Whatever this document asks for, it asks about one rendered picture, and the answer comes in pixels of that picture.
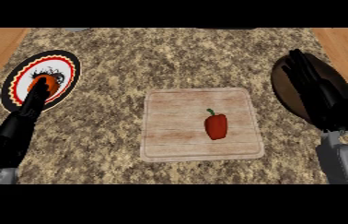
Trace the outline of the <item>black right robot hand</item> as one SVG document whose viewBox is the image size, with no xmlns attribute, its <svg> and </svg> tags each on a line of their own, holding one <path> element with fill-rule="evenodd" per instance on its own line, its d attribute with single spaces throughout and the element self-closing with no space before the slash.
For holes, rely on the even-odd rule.
<svg viewBox="0 0 348 224">
<path fill-rule="evenodd" d="M 300 49 L 290 51 L 282 69 L 297 89 L 313 125 L 324 131 L 348 131 L 348 99 L 332 82 L 322 78 Z"/>
</svg>

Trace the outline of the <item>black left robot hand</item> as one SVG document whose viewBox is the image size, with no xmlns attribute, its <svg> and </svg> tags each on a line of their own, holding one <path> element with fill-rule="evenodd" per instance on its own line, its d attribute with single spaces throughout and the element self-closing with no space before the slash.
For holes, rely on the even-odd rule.
<svg viewBox="0 0 348 224">
<path fill-rule="evenodd" d="M 18 168 L 27 155 L 36 123 L 49 97 L 46 78 L 40 78 L 27 94 L 21 109 L 0 124 L 0 169 Z"/>
</svg>

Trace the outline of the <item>dark brown pan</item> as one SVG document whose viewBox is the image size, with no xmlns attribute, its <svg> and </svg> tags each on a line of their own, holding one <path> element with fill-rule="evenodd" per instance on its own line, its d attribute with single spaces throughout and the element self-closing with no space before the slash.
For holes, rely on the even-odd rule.
<svg viewBox="0 0 348 224">
<path fill-rule="evenodd" d="M 322 78 L 330 80 L 337 87 L 340 94 L 348 99 L 348 82 L 346 81 L 338 70 L 312 53 L 304 54 L 310 63 L 313 64 Z M 306 107 L 299 95 L 297 89 L 288 79 L 288 74 L 284 71 L 282 66 L 287 65 L 288 56 L 284 56 L 275 63 L 271 73 L 272 89 L 278 100 L 284 104 L 285 108 L 301 117 L 309 123 L 312 123 L 307 115 Z"/>
</svg>

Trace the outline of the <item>red bell pepper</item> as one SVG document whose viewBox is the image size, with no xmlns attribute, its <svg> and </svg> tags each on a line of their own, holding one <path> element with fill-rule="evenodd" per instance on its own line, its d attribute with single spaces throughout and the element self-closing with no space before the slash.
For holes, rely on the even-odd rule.
<svg viewBox="0 0 348 224">
<path fill-rule="evenodd" d="M 206 132 L 213 140 L 219 140 L 228 135 L 228 117 L 225 114 L 216 114 L 213 109 L 207 111 L 210 112 L 210 116 L 204 121 Z"/>
</svg>

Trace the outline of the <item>pale wooden cutting board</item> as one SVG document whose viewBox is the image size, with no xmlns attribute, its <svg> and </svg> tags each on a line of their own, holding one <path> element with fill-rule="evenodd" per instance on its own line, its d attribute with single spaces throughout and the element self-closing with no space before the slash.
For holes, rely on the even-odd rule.
<svg viewBox="0 0 348 224">
<path fill-rule="evenodd" d="M 214 140 L 204 122 L 228 117 Z M 145 99 L 141 158 L 147 162 L 259 159 L 265 156 L 253 99 L 244 88 L 156 89 Z"/>
</svg>

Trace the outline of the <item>orange round fruit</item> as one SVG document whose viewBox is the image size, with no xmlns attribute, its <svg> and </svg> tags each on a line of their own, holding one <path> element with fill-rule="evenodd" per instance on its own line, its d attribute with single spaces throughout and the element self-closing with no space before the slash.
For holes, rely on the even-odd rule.
<svg viewBox="0 0 348 224">
<path fill-rule="evenodd" d="M 52 75 L 48 75 L 48 74 L 43 74 L 43 75 L 39 75 L 33 78 L 33 82 L 27 88 L 27 90 L 32 90 L 35 85 L 38 84 L 39 80 L 45 78 L 46 79 L 46 85 L 48 85 L 48 90 L 49 90 L 49 96 L 54 96 L 55 93 L 58 92 L 60 90 L 60 87 L 61 87 L 61 84 L 60 84 L 60 81 L 58 79 L 52 76 Z"/>
</svg>

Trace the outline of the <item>patterned round plate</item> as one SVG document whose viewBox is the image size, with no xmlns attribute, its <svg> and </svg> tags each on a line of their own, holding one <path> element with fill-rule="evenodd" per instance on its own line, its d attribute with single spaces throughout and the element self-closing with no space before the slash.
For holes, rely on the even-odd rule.
<svg viewBox="0 0 348 224">
<path fill-rule="evenodd" d="M 40 76 L 57 78 L 58 91 L 45 101 L 43 110 L 58 106 L 70 96 L 80 77 L 80 60 L 77 56 L 64 51 L 54 50 L 35 54 L 21 64 L 11 70 L 2 85 L 2 106 L 8 112 L 20 110 L 30 85 L 36 82 Z"/>
</svg>

